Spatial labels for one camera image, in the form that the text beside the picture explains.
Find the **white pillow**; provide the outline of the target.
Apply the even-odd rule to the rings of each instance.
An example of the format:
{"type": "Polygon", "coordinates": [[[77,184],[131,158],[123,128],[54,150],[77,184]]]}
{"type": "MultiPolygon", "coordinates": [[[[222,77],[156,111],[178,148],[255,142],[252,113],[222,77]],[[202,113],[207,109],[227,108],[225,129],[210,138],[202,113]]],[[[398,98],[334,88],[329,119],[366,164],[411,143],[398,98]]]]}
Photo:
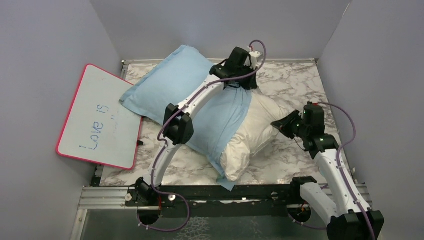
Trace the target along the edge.
{"type": "Polygon", "coordinates": [[[250,158],[277,137],[279,131],[271,123],[285,118],[294,109],[284,101],[257,92],[251,94],[247,115],[220,157],[228,181],[236,182],[247,169],[250,158]]]}

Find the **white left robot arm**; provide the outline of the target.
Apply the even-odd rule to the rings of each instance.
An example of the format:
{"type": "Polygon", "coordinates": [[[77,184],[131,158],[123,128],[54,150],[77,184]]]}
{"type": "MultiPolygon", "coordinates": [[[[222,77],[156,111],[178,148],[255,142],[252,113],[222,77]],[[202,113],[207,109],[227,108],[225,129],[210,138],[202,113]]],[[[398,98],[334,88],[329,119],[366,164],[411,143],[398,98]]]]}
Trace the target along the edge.
{"type": "Polygon", "coordinates": [[[214,65],[203,83],[185,100],[177,105],[169,104],[165,109],[164,120],[157,136],[160,148],[152,161],[148,173],[140,177],[135,185],[138,199],[144,205],[152,205],[159,199],[165,171],[182,145],[194,135],[193,120],[199,111],[228,85],[238,83],[245,89],[256,85],[256,72],[259,59],[265,59],[264,53],[249,46],[247,50],[235,47],[230,56],[214,65]]]}

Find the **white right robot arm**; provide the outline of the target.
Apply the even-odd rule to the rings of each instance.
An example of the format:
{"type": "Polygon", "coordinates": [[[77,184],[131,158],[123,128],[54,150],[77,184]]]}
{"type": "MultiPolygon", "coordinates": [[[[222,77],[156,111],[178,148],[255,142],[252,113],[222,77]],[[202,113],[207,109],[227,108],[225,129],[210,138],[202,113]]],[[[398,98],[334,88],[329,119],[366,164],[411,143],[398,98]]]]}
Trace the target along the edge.
{"type": "Polygon", "coordinates": [[[358,190],[342,158],[345,145],[325,132],[324,105],[308,102],[302,111],[295,110],[271,123],[286,138],[302,140],[304,151],[315,161],[332,193],[329,197],[313,177],[295,177],[288,190],[289,199],[296,204],[308,203],[325,223],[330,240],[376,240],[384,216],[373,210],[358,190]]]}

